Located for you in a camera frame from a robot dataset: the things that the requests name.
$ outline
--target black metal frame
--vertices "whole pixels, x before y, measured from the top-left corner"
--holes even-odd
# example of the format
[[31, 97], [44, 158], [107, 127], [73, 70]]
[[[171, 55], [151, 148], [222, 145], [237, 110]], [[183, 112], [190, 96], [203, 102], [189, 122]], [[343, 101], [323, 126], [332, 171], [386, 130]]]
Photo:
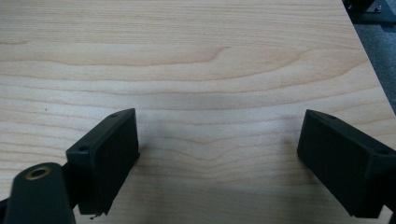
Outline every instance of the black metal frame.
[[344, 1], [346, 11], [354, 24], [378, 24], [382, 26], [396, 25], [396, 16], [393, 14], [386, 0]]
[[342, 120], [307, 110], [298, 156], [351, 216], [396, 211], [396, 151]]
[[66, 151], [67, 164], [47, 162], [20, 172], [0, 223], [75, 223], [83, 215], [107, 215], [139, 158], [134, 109], [114, 113]]

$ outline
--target screw hole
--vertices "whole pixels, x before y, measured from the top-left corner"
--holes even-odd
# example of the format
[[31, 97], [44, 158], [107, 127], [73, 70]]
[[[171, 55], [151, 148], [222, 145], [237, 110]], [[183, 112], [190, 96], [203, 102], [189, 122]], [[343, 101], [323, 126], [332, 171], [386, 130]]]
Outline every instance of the screw hole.
[[78, 151], [86, 151], [86, 150], [88, 150], [90, 147], [87, 147], [87, 146], [82, 146], [82, 147], [80, 147], [79, 149], [78, 149]]
[[48, 166], [42, 166], [42, 167], [35, 168], [34, 170], [27, 173], [25, 178], [28, 180], [36, 180], [43, 176], [46, 176], [49, 173], [50, 173], [50, 168]]

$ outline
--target light wood surface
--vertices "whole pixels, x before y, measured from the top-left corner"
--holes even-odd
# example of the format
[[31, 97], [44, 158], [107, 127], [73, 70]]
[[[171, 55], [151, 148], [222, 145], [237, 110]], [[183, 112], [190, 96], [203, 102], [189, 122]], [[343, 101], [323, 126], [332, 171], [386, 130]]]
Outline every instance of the light wood surface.
[[142, 156], [78, 223], [387, 223], [349, 217], [296, 155], [307, 108], [396, 148], [341, 0], [0, 1], [0, 196], [134, 107]]

